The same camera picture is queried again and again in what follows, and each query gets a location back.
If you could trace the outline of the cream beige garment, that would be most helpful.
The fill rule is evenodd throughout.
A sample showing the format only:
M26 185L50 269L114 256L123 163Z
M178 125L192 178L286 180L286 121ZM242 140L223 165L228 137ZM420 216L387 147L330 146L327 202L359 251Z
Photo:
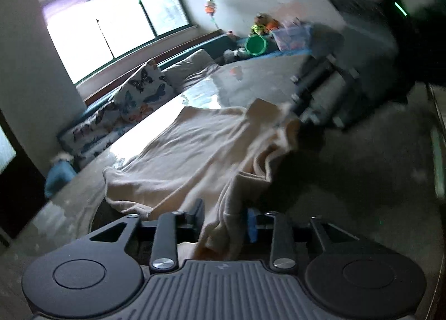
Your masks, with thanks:
M155 220L202 199L198 241L180 244L178 256L232 260L243 245L246 208L297 150L299 127L284 106L261 99L247 108L187 106L126 166L104 170L106 201L123 214Z

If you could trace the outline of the clear plastic storage box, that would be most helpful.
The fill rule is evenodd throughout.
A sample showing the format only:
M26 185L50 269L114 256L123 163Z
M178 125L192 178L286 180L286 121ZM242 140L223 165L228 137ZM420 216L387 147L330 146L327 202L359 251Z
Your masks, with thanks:
M280 51L303 50L309 48L311 31L311 24L303 24L275 29L272 36Z

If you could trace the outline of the plush toy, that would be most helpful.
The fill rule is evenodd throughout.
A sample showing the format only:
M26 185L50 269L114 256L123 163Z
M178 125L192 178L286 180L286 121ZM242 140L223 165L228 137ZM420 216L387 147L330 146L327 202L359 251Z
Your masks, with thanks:
M260 35L267 36L272 33L272 31L279 29L280 23L271 18L267 14L258 13L254 18L254 23L250 28L250 36Z

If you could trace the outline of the teal blue sofa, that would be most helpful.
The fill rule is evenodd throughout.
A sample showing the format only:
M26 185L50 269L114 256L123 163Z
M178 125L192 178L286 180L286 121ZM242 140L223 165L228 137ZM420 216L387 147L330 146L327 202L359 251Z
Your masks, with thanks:
M130 128L184 91L196 88L203 94L199 83L228 63L231 53L236 60L253 57L228 35L220 35L160 63L152 59L141 64L59 133L57 139L71 155L72 166L82 170Z

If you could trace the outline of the green plastic bucket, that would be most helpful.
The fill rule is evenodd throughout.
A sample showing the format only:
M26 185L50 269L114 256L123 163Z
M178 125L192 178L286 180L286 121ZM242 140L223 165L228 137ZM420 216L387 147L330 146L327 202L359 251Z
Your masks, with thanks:
M248 54L254 57L263 55L268 49L268 41L261 35L250 36L245 43L245 49Z

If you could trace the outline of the butterfly print pillow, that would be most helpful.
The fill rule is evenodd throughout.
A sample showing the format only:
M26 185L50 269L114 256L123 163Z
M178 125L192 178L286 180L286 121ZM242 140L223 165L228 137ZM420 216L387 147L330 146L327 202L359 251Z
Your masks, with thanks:
M173 87L155 60L149 60L121 85L113 102L124 121L137 123L174 97Z

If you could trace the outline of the blue cushion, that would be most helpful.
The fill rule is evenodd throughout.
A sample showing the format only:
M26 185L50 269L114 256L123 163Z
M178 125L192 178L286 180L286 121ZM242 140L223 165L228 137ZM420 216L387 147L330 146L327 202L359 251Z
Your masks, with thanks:
M60 160L53 164L45 181L45 197L52 198L76 175L69 161Z

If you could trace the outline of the beige cushion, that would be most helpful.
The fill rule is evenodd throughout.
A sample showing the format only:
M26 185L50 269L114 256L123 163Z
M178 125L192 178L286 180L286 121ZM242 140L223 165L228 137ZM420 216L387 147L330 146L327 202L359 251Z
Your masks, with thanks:
M180 94L220 68L221 66L204 49L199 49L182 61L164 69L163 75L174 92Z

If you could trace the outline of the dark wooden door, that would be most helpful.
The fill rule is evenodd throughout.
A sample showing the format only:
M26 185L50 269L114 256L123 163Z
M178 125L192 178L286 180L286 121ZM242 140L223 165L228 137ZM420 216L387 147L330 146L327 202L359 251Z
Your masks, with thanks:
M15 151L1 170L1 243L9 246L46 203L45 178L33 164L5 117L1 129Z

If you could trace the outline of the orange wall decoration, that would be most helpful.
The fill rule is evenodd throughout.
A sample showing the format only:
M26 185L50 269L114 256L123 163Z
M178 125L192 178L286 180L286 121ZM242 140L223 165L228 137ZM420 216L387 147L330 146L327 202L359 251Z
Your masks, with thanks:
M208 14L210 17L213 17L216 12L216 3L214 0L206 0L205 6L204 6L206 14Z

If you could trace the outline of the window with green frame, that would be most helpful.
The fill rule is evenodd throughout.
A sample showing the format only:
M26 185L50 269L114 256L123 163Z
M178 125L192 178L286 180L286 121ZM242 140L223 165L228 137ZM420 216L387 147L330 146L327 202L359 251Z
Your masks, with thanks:
M119 58L190 27L181 0L39 0L72 83Z

